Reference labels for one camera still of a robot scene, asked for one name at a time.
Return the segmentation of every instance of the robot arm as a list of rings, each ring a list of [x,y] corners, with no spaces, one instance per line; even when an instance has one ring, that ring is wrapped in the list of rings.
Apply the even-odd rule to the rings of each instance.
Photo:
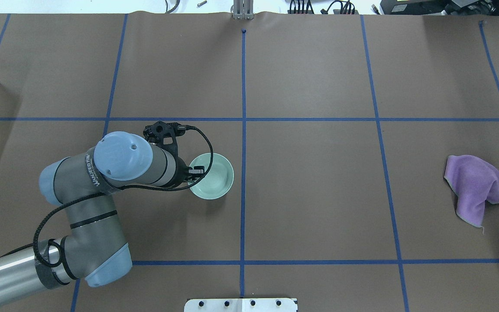
[[[210,167],[206,172],[190,168],[178,157],[176,136],[190,129],[198,130],[157,122],[146,127],[145,139],[112,132],[87,152],[47,166],[39,185],[49,203],[61,206],[87,195],[99,196],[65,208],[71,235],[40,241],[36,248],[40,257],[33,247],[0,257],[0,306],[75,279],[85,278],[89,286],[98,287],[128,273],[132,267],[128,243],[113,198],[105,195],[133,183],[171,190],[182,182],[201,180]],[[165,138],[173,143],[164,144]]]

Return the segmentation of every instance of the purple cloth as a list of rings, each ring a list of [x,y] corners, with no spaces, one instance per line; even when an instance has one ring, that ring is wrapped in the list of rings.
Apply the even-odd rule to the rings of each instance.
[[[485,201],[499,204],[497,168],[475,156],[451,155],[446,162],[444,179],[457,195],[458,217],[474,227],[481,227]]]

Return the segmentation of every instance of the light green bowl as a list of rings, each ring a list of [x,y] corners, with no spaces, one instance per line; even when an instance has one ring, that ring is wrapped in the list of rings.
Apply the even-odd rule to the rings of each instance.
[[[192,161],[190,167],[209,167],[210,153],[201,154]],[[192,193],[203,199],[217,199],[230,190],[234,182],[234,168],[232,164],[221,154],[213,153],[213,164],[205,178],[190,188]]]

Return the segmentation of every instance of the white bracket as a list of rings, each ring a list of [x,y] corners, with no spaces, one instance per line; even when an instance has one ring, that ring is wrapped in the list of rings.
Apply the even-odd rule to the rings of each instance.
[[[232,17],[236,20],[253,19],[253,0],[234,0]]]
[[[184,312],[298,312],[295,298],[191,299]]]

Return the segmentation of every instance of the light blue joint cap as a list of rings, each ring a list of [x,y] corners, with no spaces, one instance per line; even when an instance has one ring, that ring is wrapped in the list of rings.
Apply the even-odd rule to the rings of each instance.
[[[128,249],[128,243],[126,243],[97,269],[86,276],[85,280],[90,287],[107,285],[126,275],[131,268],[130,249]]]
[[[61,203],[57,199],[57,196],[55,196],[55,189],[53,188],[53,182],[55,180],[55,174],[57,173],[57,169],[59,169],[59,166],[61,165],[63,160],[67,158],[69,157],[65,157],[60,161],[56,163],[54,162],[53,164],[47,166],[45,169],[42,170],[42,173],[40,173],[40,178],[38,179],[40,192],[42,192],[42,195],[44,195],[48,203],[55,206],[61,206],[63,203]]]
[[[152,161],[150,144],[136,134],[111,132],[95,146],[95,166],[101,174],[113,180],[134,180],[148,170]]]

